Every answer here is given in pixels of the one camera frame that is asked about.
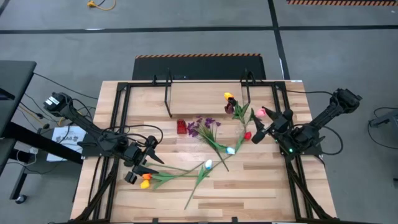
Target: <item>concrete floor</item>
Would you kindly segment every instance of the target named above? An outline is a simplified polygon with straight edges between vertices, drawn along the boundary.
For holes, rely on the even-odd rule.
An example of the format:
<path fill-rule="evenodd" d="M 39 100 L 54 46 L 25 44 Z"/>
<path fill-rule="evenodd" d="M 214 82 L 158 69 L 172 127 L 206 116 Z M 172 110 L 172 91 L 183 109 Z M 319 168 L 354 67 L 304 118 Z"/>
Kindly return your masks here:
<path fill-rule="evenodd" d="M 398 23 L 396 7 L 289 6 L 283 0 L 274 2 L 280 26 Z M 272 24 L 265 0 L 118 0 L 109 12 L 87 9 L 85 3 L 10 0 L 0 16 L 0 30 Z M 330 123 L 345 143 L 340 155 L 325 156 L 338 216 L 352 221 L 396 223 L 398 190 L 392 178 L 398 177 L 398 151 L 374 144 L 366 125 L 374 108 L 398 106 L 398 30 L 283 31 L 281 35 L 291 79 L 303 80 L 308 91 L 340 87 L 363 97 L 357 111 Z M 273 31 L 13 34 L 0 35 L 0 49 L 0 60 L 34 60 L 38 63 L 37 73 L 91 96 L 98 95 L 103 80 L 131 79 L 134 57 L 139 54 L 261 53 L 267 77 L 282 78 Z M 41 105 L 52 91 L 66 90 L 34 77 L 27 93 Z M 96 105 L 95 100 L 68 93 L 88 106 Z M 308 95 L 308 100 L 313 116 L 328 104 L 328 97 L 323 95 Z M 24 97 L 22 101 L 35 108 L 30 99 Z M 32 129 L 20 112 L 13 121 Z M 372 131 L 380 142 L 398 146 L 388 126 Z M 324 150 L 335 150 L 335 137 L 324 134 L 328 136 L 322 144 Z M 0 177 L 2 222 L 68 220 L 79 168 L 64 164 L 49 175 L 29 175 L 22 191 L 30 198 L 16 205 L 8 196 L 20 167 L 8 165 Z"/>

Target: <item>small red cube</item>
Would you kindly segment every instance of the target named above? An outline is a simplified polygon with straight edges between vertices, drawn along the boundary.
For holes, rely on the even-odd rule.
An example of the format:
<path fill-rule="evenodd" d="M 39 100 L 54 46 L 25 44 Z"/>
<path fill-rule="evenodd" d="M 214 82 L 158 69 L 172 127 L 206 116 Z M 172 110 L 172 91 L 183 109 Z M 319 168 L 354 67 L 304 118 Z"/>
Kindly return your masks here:
<path fill-rule="evenodd" d="M 186 134 L 187 133 L 187 124 L 183 119 L 177 120 L 177 134 Z"/>

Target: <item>caster wheel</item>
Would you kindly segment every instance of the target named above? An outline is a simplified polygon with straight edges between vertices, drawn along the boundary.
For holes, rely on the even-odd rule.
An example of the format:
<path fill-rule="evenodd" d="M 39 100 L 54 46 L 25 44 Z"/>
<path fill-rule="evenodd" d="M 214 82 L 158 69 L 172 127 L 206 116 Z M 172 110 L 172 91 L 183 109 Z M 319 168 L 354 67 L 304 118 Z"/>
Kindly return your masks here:
<path fill-rule="evenodd" d="M 17 203 L 18 205 L 19 205 L 19 204 L 22 204 L 22 203 L 24 203 L 24 202 L 26 201 L 26 198 L 27 198 L 26 195 L 20 195 L 20 196 L 15 200 L 15 203 Z"/>

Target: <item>warning stripe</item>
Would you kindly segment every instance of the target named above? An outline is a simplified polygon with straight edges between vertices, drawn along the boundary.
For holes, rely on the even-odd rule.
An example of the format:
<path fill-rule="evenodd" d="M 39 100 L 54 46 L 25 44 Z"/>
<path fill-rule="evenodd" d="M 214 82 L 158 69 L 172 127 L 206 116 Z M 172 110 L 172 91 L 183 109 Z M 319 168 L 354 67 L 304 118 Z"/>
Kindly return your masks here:
<path fill-rule="evenodd" d="M 287 4 L 317 6 L 398 6 L 395 1 L 324 1 L 324 0 L 287 0 Z"/>
<path fill-rule="evenodd" d="M 166 57 L 241 57 L 260 56 L 261 54 L 163 54 L 163 55 L 137 55 L 136 58 L 166 58 Z"/>

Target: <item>paper sheet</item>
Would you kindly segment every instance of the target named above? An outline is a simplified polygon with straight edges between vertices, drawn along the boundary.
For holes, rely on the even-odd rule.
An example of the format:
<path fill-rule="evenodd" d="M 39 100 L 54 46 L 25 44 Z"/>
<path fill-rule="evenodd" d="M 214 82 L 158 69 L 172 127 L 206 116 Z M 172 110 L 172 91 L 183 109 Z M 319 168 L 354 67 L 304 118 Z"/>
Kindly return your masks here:
<path fill-rule="evenodd" d="M 63 137 L 68 132 L 68 127 L 62 128 L 54 128 L 54 133 L 52 134 L 52 140 L 55 142 L 60 142 Z M 77 145 L 77 142 L 80 142 L 85 137 L 86 132 L 78 126 L 70 126 L 69 133 L 66 138 L 60 143 L 70 149 L 73 149 L 76 152 L 81 153 L 82 148 Z M 55 156 L 53 154 L 47 155 L 47 161 L 55 162 L 55 161 L 65 161 L 61 157 Z"/>

